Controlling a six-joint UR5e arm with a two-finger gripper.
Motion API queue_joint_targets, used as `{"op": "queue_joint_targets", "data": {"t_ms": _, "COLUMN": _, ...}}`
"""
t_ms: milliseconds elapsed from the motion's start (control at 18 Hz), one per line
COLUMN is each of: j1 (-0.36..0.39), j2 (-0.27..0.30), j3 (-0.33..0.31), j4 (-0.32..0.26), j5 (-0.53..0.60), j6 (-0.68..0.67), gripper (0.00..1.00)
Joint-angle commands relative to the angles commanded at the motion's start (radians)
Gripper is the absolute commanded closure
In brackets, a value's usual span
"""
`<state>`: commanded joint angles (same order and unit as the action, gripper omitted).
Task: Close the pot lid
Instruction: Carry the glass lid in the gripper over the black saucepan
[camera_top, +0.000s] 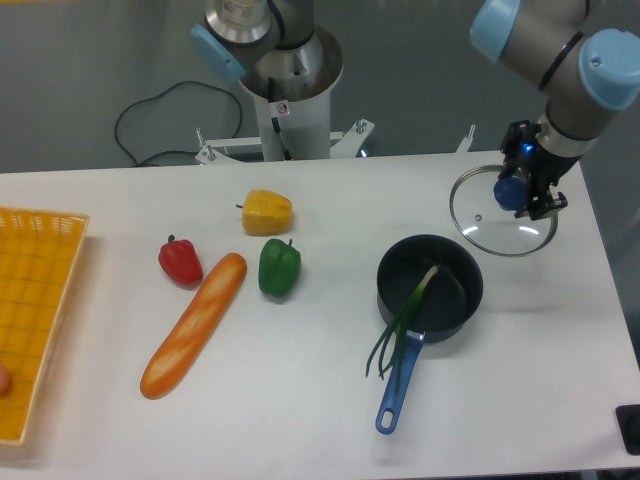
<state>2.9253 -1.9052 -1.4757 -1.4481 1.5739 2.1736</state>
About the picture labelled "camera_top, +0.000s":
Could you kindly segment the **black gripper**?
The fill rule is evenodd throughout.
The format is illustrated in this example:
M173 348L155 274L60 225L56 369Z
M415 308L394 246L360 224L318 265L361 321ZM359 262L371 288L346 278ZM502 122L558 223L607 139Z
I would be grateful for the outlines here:
M556 187L581 155L567 155L560 147L549 146L546 124L529 120L511 123L500 151L504 159L498 176L499 199L530 200L515 218L552 218L568 206L566 196Z

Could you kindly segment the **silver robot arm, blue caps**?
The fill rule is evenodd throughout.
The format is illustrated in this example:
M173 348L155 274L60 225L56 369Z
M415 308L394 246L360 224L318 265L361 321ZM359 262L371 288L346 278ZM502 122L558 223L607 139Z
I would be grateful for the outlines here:
M487 1L471 44L547 98L536 122L511 124L494 196L516 217L539 220L567 205L560 178L639 93L639 40L626 31L580 30L587 1ZM253 96L268 161L326 158L330 92L342 69L336 39L310 1L211 1L191 31L202 61Z

